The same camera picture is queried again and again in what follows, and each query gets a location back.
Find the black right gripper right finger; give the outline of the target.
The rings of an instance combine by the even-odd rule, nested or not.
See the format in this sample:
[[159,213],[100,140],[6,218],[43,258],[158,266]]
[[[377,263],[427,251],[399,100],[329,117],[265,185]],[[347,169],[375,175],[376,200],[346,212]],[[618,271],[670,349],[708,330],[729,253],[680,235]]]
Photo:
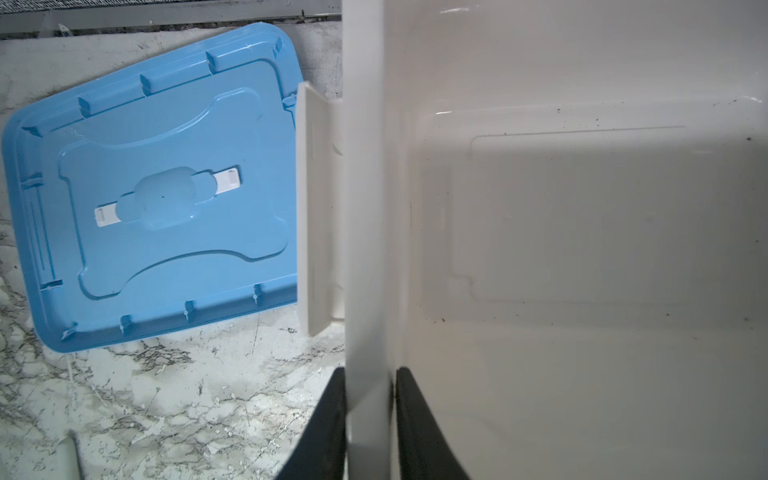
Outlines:
[[395,410],[402,479],[469,479],[440,430],[411,370],[396,372]]

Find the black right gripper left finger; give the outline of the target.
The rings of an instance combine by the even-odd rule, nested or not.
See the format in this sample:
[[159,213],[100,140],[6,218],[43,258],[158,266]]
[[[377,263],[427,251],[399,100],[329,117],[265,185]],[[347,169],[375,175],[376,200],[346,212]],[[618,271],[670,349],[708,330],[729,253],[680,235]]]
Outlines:
[[347,437],[345,369],[336,368],[277,479],[342,479]]

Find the white plastic storage bin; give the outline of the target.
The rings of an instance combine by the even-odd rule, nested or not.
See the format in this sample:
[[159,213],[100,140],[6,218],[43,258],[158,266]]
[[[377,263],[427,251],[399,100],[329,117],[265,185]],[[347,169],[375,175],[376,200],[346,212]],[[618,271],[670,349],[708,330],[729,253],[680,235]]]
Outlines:
[[299,315],[347,465],[396,374],[473,479],[767,475],[767,5],[346,1],[299,90]]

